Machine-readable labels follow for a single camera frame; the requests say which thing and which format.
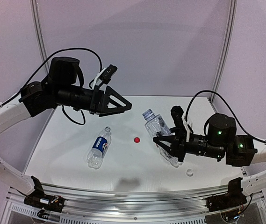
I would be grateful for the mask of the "clear bottle red cap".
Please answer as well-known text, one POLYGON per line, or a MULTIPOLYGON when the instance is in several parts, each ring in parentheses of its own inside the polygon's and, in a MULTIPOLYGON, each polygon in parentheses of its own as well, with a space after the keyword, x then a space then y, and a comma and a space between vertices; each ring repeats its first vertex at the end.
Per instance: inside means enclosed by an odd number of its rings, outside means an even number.
POLYGON ((162 147, 158 146, 159 152, 161 156, 169 162, 173 167, 178 168, 183 164, 183 162, 179 162, 177 157, 171 156, 168 152, 166 152, 162 147))

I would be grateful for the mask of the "crushed bottle red cap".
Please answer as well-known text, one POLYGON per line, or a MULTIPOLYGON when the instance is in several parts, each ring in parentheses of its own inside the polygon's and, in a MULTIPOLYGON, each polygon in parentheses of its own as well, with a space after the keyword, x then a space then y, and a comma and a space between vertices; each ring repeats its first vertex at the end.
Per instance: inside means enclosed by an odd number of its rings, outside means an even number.
POLYGON ((151 109, 145 111, 142 116, 146 121, 144 126, 152 139, 156 137, 156 132, 160 127, 168 126, 162 116, 156 115, 151 109))

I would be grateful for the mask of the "white bottle cap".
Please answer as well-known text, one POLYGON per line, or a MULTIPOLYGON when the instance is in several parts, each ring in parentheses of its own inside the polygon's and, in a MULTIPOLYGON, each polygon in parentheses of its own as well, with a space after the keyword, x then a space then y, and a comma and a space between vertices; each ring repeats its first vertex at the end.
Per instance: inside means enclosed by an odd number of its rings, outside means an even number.
POLYGON ((186 171, 186 175, 187 176, 189 176, 189 177, 191 177, 191 176, 193 176, 194 175, 194 172, 193 172, 193 170, 192 169, 187 169, 187 171, 186 171))

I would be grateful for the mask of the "Pepsi label plastic bottle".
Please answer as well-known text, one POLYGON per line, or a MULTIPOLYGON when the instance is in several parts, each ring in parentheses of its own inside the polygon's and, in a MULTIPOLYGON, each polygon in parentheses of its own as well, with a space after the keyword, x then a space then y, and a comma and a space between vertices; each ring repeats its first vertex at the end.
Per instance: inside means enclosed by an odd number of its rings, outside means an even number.
POLYGON ((105 153, 112 142, 112 132, 109 126, 101 130, 89 151, 86 161, 89 168, 99 169, 105 153))

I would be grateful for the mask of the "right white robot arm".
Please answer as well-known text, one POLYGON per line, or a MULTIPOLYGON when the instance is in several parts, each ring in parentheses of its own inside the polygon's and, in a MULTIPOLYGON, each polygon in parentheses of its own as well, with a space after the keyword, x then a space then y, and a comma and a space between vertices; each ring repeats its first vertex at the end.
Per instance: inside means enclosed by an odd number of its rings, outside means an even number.
MULTIPOLYGON (((266 163, 266 141, 250 135, 236 135, 236 129, 208 128, 204 135, 191 134, 173 128, 173 135, 159 135, 153 141, 171 156, 184 161, 186 154, 194 154, 217 159, 225 159, 227 165, 245 167, 266 163)), ((266 188, 266 170, 247 177, 229 181, 227 199, 246 198, 266 188)))

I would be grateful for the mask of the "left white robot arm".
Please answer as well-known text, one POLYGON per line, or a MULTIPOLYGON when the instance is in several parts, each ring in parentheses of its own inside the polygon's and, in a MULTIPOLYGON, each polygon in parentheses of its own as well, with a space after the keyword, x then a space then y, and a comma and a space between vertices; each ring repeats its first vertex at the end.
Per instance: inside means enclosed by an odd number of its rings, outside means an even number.
MULTIPOLYGON (((86 110, 100 117, 124 113, 132 108, 128 100, 109 86, 102 91, 99 86, 86 89, 71 84, 50 85, 32 82, 10 98, 7 104, 0 105, 0 134, 23 120, 60 105, 86 110)), ((25 175, 1 157, 0 181, 26 197, 44 196, 42 185, 37 178, 25 175)))

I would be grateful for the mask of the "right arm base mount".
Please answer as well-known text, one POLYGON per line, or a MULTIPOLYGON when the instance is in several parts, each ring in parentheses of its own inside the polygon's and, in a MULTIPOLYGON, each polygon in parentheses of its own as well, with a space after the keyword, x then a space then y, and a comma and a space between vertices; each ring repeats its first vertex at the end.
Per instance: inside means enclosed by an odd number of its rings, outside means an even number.
POLYGON ((212 195, 206 198, 206 206, 209 212, 225 210, 247 203, 247 196, 241 188, 242 177, 230 180, 227 192, 220 195, 212 195))

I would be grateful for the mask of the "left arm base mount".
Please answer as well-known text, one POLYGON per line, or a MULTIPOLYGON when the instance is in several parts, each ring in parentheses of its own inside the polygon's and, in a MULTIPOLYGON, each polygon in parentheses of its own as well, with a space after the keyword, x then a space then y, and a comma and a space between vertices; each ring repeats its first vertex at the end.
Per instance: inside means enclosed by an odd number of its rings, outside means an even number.
POLYGON ((24 204, 40 209, 37 212, 37 217, 41 219, 49 219, 50 213, 61 213, 64 207, 65 199, 59 195, 45 194, 40 181, 31 176, 34 183, 33 192, 25 196, 24 204))

